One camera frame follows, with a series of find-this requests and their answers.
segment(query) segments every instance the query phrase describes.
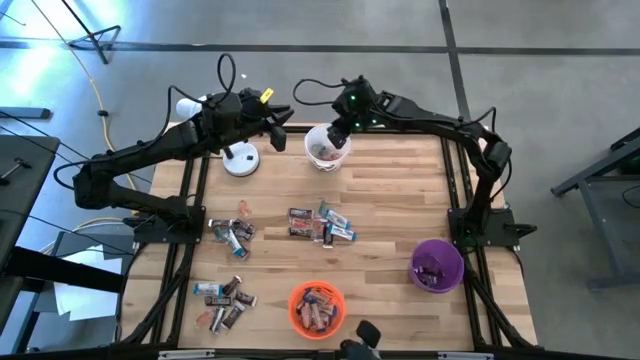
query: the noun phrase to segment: wooden table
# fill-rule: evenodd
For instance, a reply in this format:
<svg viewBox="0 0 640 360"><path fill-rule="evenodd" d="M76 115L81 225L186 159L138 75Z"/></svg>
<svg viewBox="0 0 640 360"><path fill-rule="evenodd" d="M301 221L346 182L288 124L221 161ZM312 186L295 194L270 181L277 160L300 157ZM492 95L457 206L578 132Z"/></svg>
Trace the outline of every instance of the wooden table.
<svg viewBox="0 0 640 360"><path fill-rule="evenodd" d="M251 257L242 261L231 255L227 245L213 243L213 234L205 229L203 241L196 247L190 289L196 282L226 283L233 275L240 275L244 281L241 289L259 300L231 331L214 336L207 329L194 327L194 320L206 307L202 297L189 292L179 346L337 349L343 339L356 338L358 323L367 319L382 332L381 350L471 350L463 286L437 295L418 289L408 277L416 244L424 239L449 238L445 214L450 204L439 138L356 135L351 155L334 173L313 167L305 157L303 138L288 134L283 153L273 150L268 137L252 139L260 151L261 164L246 178L234 178L220 160L211 161L204 198L207 218L238 217L238 202L244 199L252 211L249 222L259 231L248 245ZM158 164L151 193L162 197L178 194L183 169L180 161ZM194 169L199 169L199 161ZM195 192L196 174L189 193ZM352 221L358 233L355 243L336 241L334 249L323 249L310 240L286 235L289 207L317 209L323 199ZM156 300L166 252L166 245L147 246L134 264L124 296L124 336ZM486 253L496 301L522 336L536 343L516 259L505 249L487 248ZM335 285L347 302L347 318L341 329L324 341L298 335L287 315L290 292L311 280ZM163 339L169 332L173 307L172 300L167 306ZM484 307L480 305L479 310L483 334L489 339Z"/></svg>

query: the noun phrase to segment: yellow tag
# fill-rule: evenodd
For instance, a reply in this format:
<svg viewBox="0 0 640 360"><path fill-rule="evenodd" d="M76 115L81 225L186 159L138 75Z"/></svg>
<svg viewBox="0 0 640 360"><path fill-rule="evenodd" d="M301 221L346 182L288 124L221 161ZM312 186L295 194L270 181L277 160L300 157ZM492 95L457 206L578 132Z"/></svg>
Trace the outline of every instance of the yellow tag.
<svg viewBox="0 0 640 360"><path fill-rule="evenodd" d="M266 104L267 101L269 101L269 98L271 97L271 95L273 95L273 89L267 88L267 90L265 90L264 93L262 93L262 96L260 96L260 102L263 104Z"/></svg>

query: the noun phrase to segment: white paper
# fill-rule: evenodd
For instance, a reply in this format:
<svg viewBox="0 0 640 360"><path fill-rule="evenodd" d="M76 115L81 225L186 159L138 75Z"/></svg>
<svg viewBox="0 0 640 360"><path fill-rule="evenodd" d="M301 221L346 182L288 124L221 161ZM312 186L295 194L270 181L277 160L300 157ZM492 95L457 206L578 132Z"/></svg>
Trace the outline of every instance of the white paper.
<svg viewBox="0 0 640 360"><path fill-rule="evenodd" d="M64 259L77 264L97 263L104 261L104 254L102 253L102 245L92 246L89 249L95 251L81 251L73 255L69 255ZM56 295L56 306L58 307L58 315L69 312L73 307L85 305L90 299L77 298L78 289L83 289L77 286L71 286L63 283L54 283L53 290Z"/></svg>
<svg viewBox="0 0 640 360"><path fill-rule="evenodd" d="M120 274L120 272L122 271L121 258L103 260L97 263L89 263L86 265L116 274ZM70 309L70 321L113 316L116 314L116 305L118 302L117 293L86 288L80 289L82 291L80 291L77 296L83 299L87 299L88 302L84 305L77 305Z"/></svg>

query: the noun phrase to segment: yellow cable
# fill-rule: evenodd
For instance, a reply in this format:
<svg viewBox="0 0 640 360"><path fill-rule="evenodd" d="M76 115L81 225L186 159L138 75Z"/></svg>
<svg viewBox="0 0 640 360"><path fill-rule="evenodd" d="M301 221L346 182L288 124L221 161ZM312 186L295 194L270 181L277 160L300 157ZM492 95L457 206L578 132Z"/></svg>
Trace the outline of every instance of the yellow cable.
<svg viewBox="0 0 640 360"><path fill-rule="evenodd" d="M98 104L100 105L100 110L104 111L104 107L102 105L102 98L100 97L100 92L98 91L98 87L96 86L95 81L93 80L93 77L91 76L91 74L89 73L89 70L87 70L87 67L84 66L84 63L82 62L82 60L80 60L80 58L78 57L78 55L76 54L75 51L73 51L73 48L67 43L67 41L64 39L64 37L62 37L62 34L60 34L60 32L58 31L58 29L53 25L53 23L51 22L51 20L49 20L49 18L47 17L47 15L44 13L44 11L42 11L42 9L40 9L40 7L38 6L38 4L35 2L35 0L31 0L31 2L33 3L33 5L38 9L38 11L40 12L40 14L42 15L42 17L44 17L44 19L49 23L49 25L51 26L51 28L53 29L53 31L56 32L56 34L58 34L58 37L60 38L60 40L62 40L62 42L67 46L67 49L69 49L69 51L71 51L71 54L73 54L73 56L76 58L76 60L78 61L78 64L80 64L80 66L82 67L82 70L84 70L84 73L87 75L87 78L89 79L89 84L91 84L91 87L93 88L93 92L96 94L96 99L98 99ZM100 116L100 118L102 119L102 132L104 135L104 140L107 143L107 146L109 147L109 150L111 151L116 151L115 147L113 146L113 144L111 143L111 139L109 138L109 131L108 131L108 126L107 126L107 118L105 116ZM136 188L136 184L133 182L133 179L131 178L131 176L129 174L125 174L127 177L127 180L129 181L129 185L131 185L131 188L133 190L137 190ZM137 212L135 211L131 211L131 213L133 215L136 215Z"/></svg>
<svg viewBox="0 0 640 360"><path fill-rule="evenodd" d="M114 217L95 218L95 219L87 220L87 221L83 222L82 224L76 226L76 228L73 229L73 231L78 231L78 230L82 229L83 227L85 227L85 226L87 226L89 224L97 223L97 222L100 222L100 221L122 221L122 219L114 218Z"/></svg>

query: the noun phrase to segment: gray floor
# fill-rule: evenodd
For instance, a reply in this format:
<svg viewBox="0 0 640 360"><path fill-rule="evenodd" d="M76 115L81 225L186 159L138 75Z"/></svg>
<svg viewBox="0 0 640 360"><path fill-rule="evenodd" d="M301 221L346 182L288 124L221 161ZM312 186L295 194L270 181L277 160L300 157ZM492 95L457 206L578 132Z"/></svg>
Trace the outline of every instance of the gray floor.
<svg viewBox="0 0 640 360"><path fill-rule="evenodd" d="M44 1L63 34L82 35L58 1ZM123 26L121 40L217 44L445 45L437 0L169 2L161 0L78 1L92 29ZM632 0L451 0L460 46L634 47L640 46L640 3ZM53 34L26 0L15 0L0 36L48 38ZM112 112L116 147L149 139L161 126L165 92L177 84L200 95L218 88L217 53L117 52L103 66L90 52L80 54ZM441 54L237 53L238 88L272 87L273 101L293 103L295 82L312 77L335 82L365 74L377 90L416 99L426 108L457 114L449 60ZM73 57L56 49L0 50L0 92L4 104L46 106L50 121L33 121L84 154L105 150L97 104ZM522 245L525 282L541 345L554 350L639 358L640 289L593 294L585 281L608 274L603 242L594 233L578 193L556 199L549 188L602 156L608 146L638 126L638 57L461 56L469 106L477 116L498 107L498 132L513 147L514 175L506 189L517 220L539 226ZM335 93L306 88L301 96L330 100ZM326 122L329 108L295 106L295 121ZM15 131L23 126L0 121ZM150 179L153 169L139 175ZM65 174L69 180L72 174ZM141 189L148 184L136 181ZM73 227L96 216L126 212L77 209L72 194L48 179L33 211ZM32 220L20 239L40 248L57 230ZM22 296L17 310L25 304ZM64 347L51 336L55 321L39 324L34 344ZM12 316L15 324L20 311ZM12 331L0 337L7 351Z"/></svg>

